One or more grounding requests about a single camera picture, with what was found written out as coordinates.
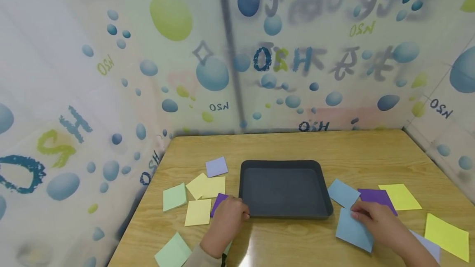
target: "paper card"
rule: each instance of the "paper card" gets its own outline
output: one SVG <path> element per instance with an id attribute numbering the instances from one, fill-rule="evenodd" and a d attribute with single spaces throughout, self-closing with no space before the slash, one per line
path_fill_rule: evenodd
<path id="1" fill-rule="evenodd" d="M 344 208 L 350 208 L 360 197 L 360 192 L 351 188 L 339 179 L 335 179 L 328 188 L 329 197 Z"/>
<path id="2" fill-rule="evenodd" d="M 428 213 L 424 237 L 469 263 L 468 232 Z"/>
<path id="3" fill-rule="evenodd" d="M 227 172 L 228 166 L 226 165 L 224 157 L 206 162 L 206 174 L 208 177 L 219 176 Z"/>
<path id="4" fill-rule="evenodd" d="M 361 193 L 360 198 L 362 201 L 376 202 L 381 205 L 387 205 L 387 207 L 393 211 L 393 214 L 397 216 L 397 212 L 394 209 L 393 203 L 391 202 L 386 190 L 358 189 L 358 192 Z"/>
<path id="5" fill-rule="evenodd" d="M 379 188 L 388 192 L 394 209 L 397 211 L 422 209 L 419 202 L 403 183 L 397 185 L 379 185 Z"/>
<path id="6" fill-rule="evenodd" d="M 190 191 L 191 195 L 193 195 L 193 198 L 195 200 L 198 200 L 203 196 L 203 187 L 204 187 L 204 182 L 207 179 L 206 174 L 201 173 L 199 176 L 197 176 L 194 180 L 188 183 L 186 185 L 186 188 L 188 191 Z"/>
<path id="7" fill-rule="evenodd" d="M 367 252 L 372 252 L 374 238 L 366 227 L 351 217 L 351 211 L 341 208 L 336 228 L 336 237 L 345 240 Z"/>
<path id="8" fill-rule="evenodd" d="M 163 191 L 163 212 L 186 204 L 185 183 Z"/>
<path id="9" fill-rule="evenodd" d="M 203 200 L 188 202 L 188 210 L 186 211 L 185 226 L 209 224 L 210 212 L 211 212 L 211 199 L 203 199 Z"/>
<path id="10" fill-rule="evenodd" d="M 182 266 L 191 255 L 191 249 L 178 232 L 163 248 L 155 254 L 155 260 L 160 267 Z"/>

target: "bubble graphic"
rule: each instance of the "bubble graphic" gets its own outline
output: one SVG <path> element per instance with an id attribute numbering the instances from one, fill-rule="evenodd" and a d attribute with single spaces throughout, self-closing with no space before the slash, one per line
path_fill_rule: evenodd
<path id="1" fill-rule="evenodd" d="M 461 93 L 475 92 L 475 46 L 460 54 L 450 70 L 450 84 Z"/>
<path id="2" fill-rule="evenodd" d="M 472 169 L 472 159 L 467 156 L 462 156 L 459 159 L 459 166 L 463 170 L 470 170 Z"/>
<path id="3" fill-rule="evenodd" d="M 243 73 L 249 69 L 251 65 L 251 58 L 246 54 L 239 54 L 233 59 L 234 70 Z"/>
<path id="4" fill-rule="evenodd" d="M 178 110 L 178 105 L 172 99 L 165 99 L 162 102 L 162 108 L 166 112 L 175 112 Z"/>
<path id="5" fill-rule="evenodd" d="M 450 155 L 450 148 L 446 145 L 438 145 L 437 151 L 439 152 L 439 154 L 443 155 L 444 157 L 447 157 L 448 155 Z"/>
<path id="6" fill-rule="evenodd" d="M 119 133 L 115 133 L 112 135 L 112 143 L 115 145 L 118 145 L 120 142 L 122 142 L 122 135 Z"/>
<path id="7" fill-rule="evenodd" d="M 325 102 L 329 106 L 337 106 L 343 100 L 343 95 L 340 92 L 333 91 L 326 96 Z"/>
<path id="8" fill-rule="evenodd" d="M 393 58 L 398 63 L 409 63 L 419 55 L 419 46 L 415 42 L 403 42 L 393 52 Z"/>
<path id="9" fill-rule="evenodd" d="M 54 200 L 69 198 L 79 187 L 79 177 L 75 173 L 63 173 L 54 177 L 46 187 L 46 193 Z"/>
<path id="10" fill-rule="evenodd" d="M 112 20 L 112 21 L 116 21 L 116 20 L 118 20 L 118 18 L 119 18 L 118 12 L 116 12 L 116 11 L 113 10 L 113 9 L 107 10 L 107 16 L 108 16 L 109 19 Z"/>
<path id="11" fill-rule="evenodd" d="M 107 183 L 101 183 L 101 186 L 99 187 L 99 191 L 101 193 L 107 192 L 108 189 L 109 189 L 109 185 Z"/>
<path id="12" fill-rule="evenodd" d="M 252 117 L 254 120 L 259 120 L 262 117 L 262 114 L 260 112 L 254 112 Z"/>
<path id="13" fill-rule="evenodd" d="M 13 126 L 13 113 L 3 103 L 0 103 L 0 134 L 7 132 Z"/>
<path id="14" fill-rule="evenodd" d="M 282 29 L 282 20 L 278 14 L 275 14 L 273 17 L 267 17 L 264 20 L 264 31 L 270 35 L 277 35 Z"/>
<path id="15" fill-rule="evenodd" d="M 204 65 L 198 63 L 196 77 L 201 86 L 210 91 L 221 91 L 229 83 L 228 67 L 214 56 L 207 58 Z"/>
<path id="16" fill-rule="evenodd" d="M 379 98 L 378 101 L 378 108 L 381 111 L 387 111 L 396 106 L 399 102 L 398 95 L 384 95 L 383 97 Z"/>
<path id="17" fill-rule="evenodd" d="M 318 90 L 319 87 L 320 86 L 318 85 L 318 83 L 313 82 L 313 83 L 310 84 L 310 90 L 312 90 L 312 91 Z"/>
<path id="18" fill-rule="evenodd" d="M 146 127 L 142 123 L 138 123 L 135 127 L 135 134 L 137 134 L 138 139 L 144 140 L 147 136 Z"/>
<path id="19" fill-rule="evenodd" d="M 184 0 L 151 0 L 150 16 L 158 32 L 178 42 L 190 35 L 193 17 Z"/>
<path id="20" fill-rule="evenodd" d="M 118 33 L 118 29 L 113 24 L 107 24 L 107 32 L 109 32 L 110 35 L 116 35 Z"/>
<path id="21" fill-rule="evenodd" d="M 260 0 L 237 0 L 237 7 L 241 14 L 252 17 L 259 10 Z"/>
<path id="22" fill-rule="evenodd" d="M 118 41 L 116 41 L 119 49 L 125 49 L 125 41 L 123 39 L 118 39 Z"/>
<path id="23" fill-rule="evenodd" d="M 94 164 L 94 162 L 89 162 L 86 166 L 86 170 L 88 173 L 93 173 L 94 171 L 96 171 L 96 164 Z"/>
<path id="24" fill-rule="evenodd" d="M 361 57 L 365 60 L 371 59 L 372 56 L 373 56 L 373 52 L 370 51 L 369 49 L 365 49 L 363 53 L 361 54 Z"/>
<path id="25" fill-rule="evenodd" d="M 107 161 L 102 168 L 102 174 L 106 180 L 112 182 L 118 177 L 119 163 L 115 160 Z"/>
<path id="26" fill-rule="evenodd" d="M 92 239 L 94 241 L 101 240 L 104 238 L 104 231 L 99 227 L 94 228 L 94 234 L 92 235 Z"/>

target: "purple paper card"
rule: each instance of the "purple paper card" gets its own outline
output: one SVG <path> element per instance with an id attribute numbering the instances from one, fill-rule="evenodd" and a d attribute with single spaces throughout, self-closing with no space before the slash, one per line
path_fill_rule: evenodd
<path id="1" fill-rule="evenodd" d="M 216 197 L 216 201 L 214 202 L 213 209 L 211 210 L 211 217 L 214 216 L 214 212 L 216 211 L 216 208 L 218 208 L 218 205 L 223 202 L 226 198 L 228 198 L 227 195 L 218 193 L 218 197 Z"/>
<path id="2" fill-rule="evenodd" d="M 208 177 L 219 176 L 227 172 L 228 166 L 224 157 L 206 162 L 206 174 Z"/>
<path id="3" fill-rule="evenodd" d="M 394 215 L 397 216 L 397 212 L 394 209 L 393 203 L 391 202 L 386 190 L 358 189 L 358 192 L 361 193 L 360 198 L 362 201 L 376 202 L 381 205 L 387 205 L 389 208 L 391 208 Z"/>

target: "blue circle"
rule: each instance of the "blue circle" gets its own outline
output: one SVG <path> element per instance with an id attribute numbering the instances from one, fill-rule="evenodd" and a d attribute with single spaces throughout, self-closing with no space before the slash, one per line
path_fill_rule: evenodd
<path id="1" fill-rule="evenodd" d="M 319 87 L 320 86 L 316 82 L 313 82 L 313 83 L 310 84 L 310 90 L 311 91 L 316 91 L 316 90 L 318 90 Z"/>
<path id="2" fill-rule="evenodd" d="M 112 143 L 115 145 L 118 145 L 120 142 L 122 142 L 122 135 L 119 133 L 115 133 L 112 135 Z"/>
<path id="3" fill-rule="evenodd" d="M 254 112 L 252 117 L 254 120 L 259 120 L 262 117 L 262 114 L 260 112 Z"/>
<path id="4" fill-rule="evenodd" d="M 329 106 L 337 106 L 343 100 L 343 95 L 340 92 L 333 91 L 326 96 L 325 102 Z"/>
<path id="5" fill-rule="evenodd" d="M 144 75 L 148 77 L 152 77 L 158 73 L 158 68 L 157 68 L 157 65 L 153 61 L 143 60 L 142 62 L 140 62 L 140 71 Z"/>
<path id="6" fill-rule="evenodd" d="M 252 17 L 259 10 L 260 0 L 237 0 L 237 7 L 241 14 Z"/>
<path id="7" fill-rule="evenodd" d="M 116 35 L 118 29 L 113 24 L 107 24 L 107 32 L 109 32 L 110 35 Z"/>
<path id="8" fill-rule="evenodd" d="M 450 155 L 450 148 L 447 145 L 438 145 L 437 151 L 439 152 L 439 154 L 443 155 L 444 157 L 447 157 L 448 155 Z"/>
<path id="9" fill-rule="evenodd" d="M 122 36 L 124 36 L 125 38 L 130 38 L 130 31 L 128 30 L 122 31 Z"/>
<path id="10" fill-rule="evenodd" d="M 3 103 L 0 103 L 0 134 L 7 132 L 12 126 L 15 118 L 12 111 Z"/>
<path id="11" fill-rule="evenodd" d="M 221 91 L 229 83 L 228 67 L 214 56 L 207 58 L 204 65 L 198 63 L 196 77 L 201 86 L 210 91 Z"/>
<path id="12" fill-rule="evenodd" d="M 261 79 L 261 85 L 266 89 L 273 89 L 277 84 L 277 79 L 272 73 L 266 73 Z"/>
<path id="13" fill-rule="evenodd" d="M 234 70 L 240 73 L 247 71 L 251 65 L 251 58 L 246 54 L 239 54 L 233 59 Z"/>
<path id="14" fill-rule="evenodd" d="M 393 51 L 393 58 L 398 63 L 409 63 L 419 55 L 419 46 L 415 42 L 403 42 Z"/>
<path id="15" fill-rule="evenodd" d="M 459 159 L 459 166 L 463 170 L 470 170 L 472 169 L 472 159 L 467 156 L 462 156 Z"/>
<path id="16" fill-rule="evenodd" d="M 300 105 L 300 97 L 297 95 L 289 95 L 285 98 L 285 105 L 290 108 L 297 108 Z"/>
<path id="17" fill-rule="evenodd" d="M 110 20 L 116 21 L 119 18 L 118 12 L 116 12 L 113 9 L 107 10 L 107 16 L 109 17 Z"/>
<path id="18" fill-rule="evenodd" d="M 399 102 L 398 95 L 384 95 L 383 97 L 379 98 L 378 101 L 378 108 L 381 111 L 387 111 L 396 106 Z"/>
<path id="19" fill-rule="evenodd" d="M 79 188 L 79 176 L 75 173 L 63 173 L 54 177 L 46 187 L 46 193 L 54 200 L 69 198 Z"/>
<path id="20" fill-rule="evenodd" d="M 92 50 L 91 46 L 85 44 L 82 46 L 82 52 L 87 57 L 92 57 L 94 55 L 94 51 Z"/>
<path id="21" fill-rule="evenodd" d="M 162 102 L 162 109 L 166 112 L 175 112 L 178 110 L 178 105 L 172 99 L 165 99 Z"/>
<path id="22" fill-rule="evenodd" d="M 122 38 L 119 38 L 117 41 L 116 41 L 119 49 L 125 49 L 125 40 L 123 40 Z"/>
<path id="23" fill-rule="evenodd" d="M 267 17 L 264 20 L 264 31 L 270 35 L 277 35 L 282 29 L 282 20 L 278 14 L 275 14 L 273 17 Z"/>

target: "yellow paper card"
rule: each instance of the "yellow paper card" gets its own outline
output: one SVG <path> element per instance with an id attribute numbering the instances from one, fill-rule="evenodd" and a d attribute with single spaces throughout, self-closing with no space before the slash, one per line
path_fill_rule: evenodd
<path id="1" fill-rule="evenodd" d="M 211 199 L 188 202 L 185 226 L 207 225 L 211 214 Z"/>
<path id="2" fill-rule="evenodd" d="M 203 199 L 216 198 L 218 193 L 226 194 L 226 177 L 210 177 L 204 181 Z"/>
<path id="3" fill-rule="evenodd" d="M 468 232 L 428 213 L 424 237 L 469 263 Z"/>
<path id="4" fill-rule="evenodd" d="M 403 183 L 398 185 L 379 185 L 381 190 L 388 192 L 389 198 L 397 211 L 422 209 L 416 198 L 409 192 Z"/>
<path id="5" fill-rule="evenodd" d="M 204 182 L 206 180 L 206 174 L 201 173 L 194 180 L 188 183 L 188 185 L 186 185 L 186 188 L 188 189 L 188 191 L 190 191 L 191 195 L 193 195 L 193 198 L 195 198 L 196 200 L 203 196 L 203 187 L 205 185 Z"/>

